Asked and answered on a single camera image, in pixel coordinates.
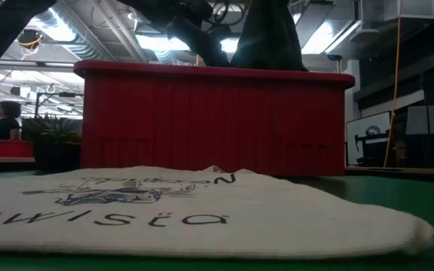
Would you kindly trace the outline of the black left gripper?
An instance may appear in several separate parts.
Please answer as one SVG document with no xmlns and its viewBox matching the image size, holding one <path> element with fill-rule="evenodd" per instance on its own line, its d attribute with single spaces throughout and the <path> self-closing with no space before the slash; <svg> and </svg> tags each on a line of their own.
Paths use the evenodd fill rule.
<svg viewBox="0 0 434 271">
<path fill-rule="evenodd" d="M 185 43 L 199 55 L 207 66 L 228 67 L 229 61 L 220 41 L 201 28 L 204 20 L 213 13 L 212 6 L 205 0 L 118 0 L 141 13 L 156 24 L 172 21 L 167 31 L 170 37 Z"/>
</svg>

